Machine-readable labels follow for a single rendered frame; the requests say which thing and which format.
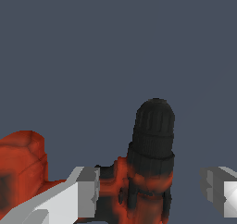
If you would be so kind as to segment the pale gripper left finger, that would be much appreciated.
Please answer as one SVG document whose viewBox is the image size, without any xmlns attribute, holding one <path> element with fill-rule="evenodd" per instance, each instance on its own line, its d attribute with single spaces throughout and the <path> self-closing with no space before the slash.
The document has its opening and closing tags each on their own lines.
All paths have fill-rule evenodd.
<svg viewBox="0 0 237 224">
<path fill-rule="evenodd" d="M 67 180 L 12 208 L 0 224 L 73 224 L 93 218 L 100 168 L 75 167 Z"/>
</svg>

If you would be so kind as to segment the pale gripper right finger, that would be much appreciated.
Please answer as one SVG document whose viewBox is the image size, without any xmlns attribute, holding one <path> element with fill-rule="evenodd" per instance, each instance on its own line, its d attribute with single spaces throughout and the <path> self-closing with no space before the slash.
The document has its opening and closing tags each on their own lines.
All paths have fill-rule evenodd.
<svg viewBox="0 0 237 224">
<path fill-rule="evenodd" d="M 227 167 L 200 168 L 202 195 L 224 218 L 237 218 L 237 172 Z"/>
</svg>

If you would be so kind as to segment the red and black power drill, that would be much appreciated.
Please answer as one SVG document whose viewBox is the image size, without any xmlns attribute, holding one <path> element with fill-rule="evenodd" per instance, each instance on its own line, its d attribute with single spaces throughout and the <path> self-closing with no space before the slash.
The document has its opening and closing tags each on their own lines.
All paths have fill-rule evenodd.
<svg viewBox="0 0 237 224">
<path fill-rule="evenodd" d="M 100 168 L 93 218 L 73 224 L 167 224 L 173 179 L 175 116 L 163 99 L 144 102 L 136 113 L 128 153 Z M 44 137 L 16 131 L 0 140 L 0 220 L 14 207 L 65 180 L 48 179 Z"/>
</svg>

